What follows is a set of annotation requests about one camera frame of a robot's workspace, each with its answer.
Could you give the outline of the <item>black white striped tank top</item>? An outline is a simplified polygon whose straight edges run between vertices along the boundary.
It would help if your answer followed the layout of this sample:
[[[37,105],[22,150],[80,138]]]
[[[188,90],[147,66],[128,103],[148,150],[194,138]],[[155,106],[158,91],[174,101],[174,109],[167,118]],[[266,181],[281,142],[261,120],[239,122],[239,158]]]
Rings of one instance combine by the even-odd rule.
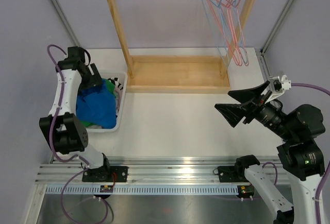
[[[112,84],[112,87],[110,87],[112,89],[112,92],[116,93],[116,96],[121,98],[124,88],[123,85],[119,82],[119,78],[118,77],[108,78],[108,81]]]

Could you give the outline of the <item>pink hanger of grey top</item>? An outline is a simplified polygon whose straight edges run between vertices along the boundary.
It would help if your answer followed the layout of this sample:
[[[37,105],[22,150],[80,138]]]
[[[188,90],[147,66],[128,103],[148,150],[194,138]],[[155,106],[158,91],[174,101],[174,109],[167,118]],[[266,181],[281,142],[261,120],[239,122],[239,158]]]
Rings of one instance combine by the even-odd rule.
[[[240,0],[222,0],[220,13],[226,22],[225,32],[228,47],[228,58],[233,60],[236,66],[243,65],[243,55],[238,46],[238,39],[234,28],[233,14],[236,15],[237,23],[240,26],[240,20],[238,17],[238,5]]]

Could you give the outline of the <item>grey tank top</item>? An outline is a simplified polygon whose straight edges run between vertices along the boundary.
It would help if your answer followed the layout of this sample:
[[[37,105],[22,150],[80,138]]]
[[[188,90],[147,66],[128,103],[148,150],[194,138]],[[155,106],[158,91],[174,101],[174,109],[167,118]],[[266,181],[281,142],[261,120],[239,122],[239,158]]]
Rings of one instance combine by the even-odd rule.
[[[116,101],[116,115],[118,115],[119,110],[120,110],[120,106],[121,106],[121,100],[122,100],[122,97],[123,97],[123,91],[114,90],[113,94],[115,96],[115,101]]]

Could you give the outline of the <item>pink hanger of striped top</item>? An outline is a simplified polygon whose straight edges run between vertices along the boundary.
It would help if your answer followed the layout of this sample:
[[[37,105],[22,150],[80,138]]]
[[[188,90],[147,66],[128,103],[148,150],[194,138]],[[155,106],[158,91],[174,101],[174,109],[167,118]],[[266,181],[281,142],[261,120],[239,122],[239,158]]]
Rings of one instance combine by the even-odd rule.
[[[240,20],[239,5],[238,5],[238,17],[239,17],[239,20]],[[233,18],[234,18],[234,28],[235,28],[235,32],[236,32],[237,39],[238,39],[238,46],[239,46],[240,51],[243,55],[243,65],[248,66],[249,65],[249,59],[248,59],[247,51],[246,51],[245,45],[244,45],[244,36],[243,36],[242,25],[241,25],[241,22],[240,22],[240,26],[238,25],[237,18],[236,18],[235,14],[233,14]]]

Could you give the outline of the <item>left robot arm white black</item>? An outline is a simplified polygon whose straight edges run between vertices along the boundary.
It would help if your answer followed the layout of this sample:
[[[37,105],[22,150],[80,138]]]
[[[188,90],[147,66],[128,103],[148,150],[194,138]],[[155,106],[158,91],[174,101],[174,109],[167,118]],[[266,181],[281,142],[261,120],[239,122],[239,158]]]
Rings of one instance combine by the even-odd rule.
[[[90,54],[79,46],[68,47],[65,58],[55,62],[57,88],[48,116],[39,119],[39,127],[55,158],[68,163],[84,163],[84,182],[105,182],[111,178],[107,157],[89,144],[88,133],[76,116],[77,96],[90,88],[100,88],[102,78],[91,63]]]

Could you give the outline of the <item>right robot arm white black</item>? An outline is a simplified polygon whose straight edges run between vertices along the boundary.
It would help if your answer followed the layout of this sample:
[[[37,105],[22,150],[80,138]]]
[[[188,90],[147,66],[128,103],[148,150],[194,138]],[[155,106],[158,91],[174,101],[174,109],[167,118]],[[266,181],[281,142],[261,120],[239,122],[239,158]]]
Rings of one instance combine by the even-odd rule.
[[[235,104],[216,104],[226,121],[235,127],[256,120],[282,139],[278,157],[291,185],[292,200],[288,201],[276,188],[254,155],[236,159],[232,166],[219,166],[215,173],[221,182],[234,177],[248,182],[258,191],[273,214],[274,223],[322,223],[326,220],[322,189],[329,176],[321,149],[315,138],[325,132],[321,110],[309,105],[283,112],[279,97],[293,87],[289,81],[270,82],[250,89],[229,91]]]

